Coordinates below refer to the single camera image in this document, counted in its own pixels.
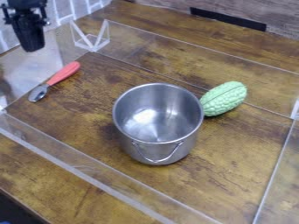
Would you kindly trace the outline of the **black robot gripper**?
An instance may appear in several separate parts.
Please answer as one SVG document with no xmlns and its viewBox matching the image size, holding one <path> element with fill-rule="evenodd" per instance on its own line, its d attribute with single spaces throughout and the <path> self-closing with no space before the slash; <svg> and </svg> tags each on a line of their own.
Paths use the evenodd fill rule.
<svg viewBox="0 0 299 224">
<path fill-rule="evenodd" d="M 21 47 L 26 52 L 43 48 L 42 27 L 50 24 L 45 12 L 46 3 L 47 0 L 5 0 L 5 3 L 0 3 L 3 23 L 11 25 Z M 29 16 L 31 16 L 31 29 L 26 19 Z"/>
</svg>

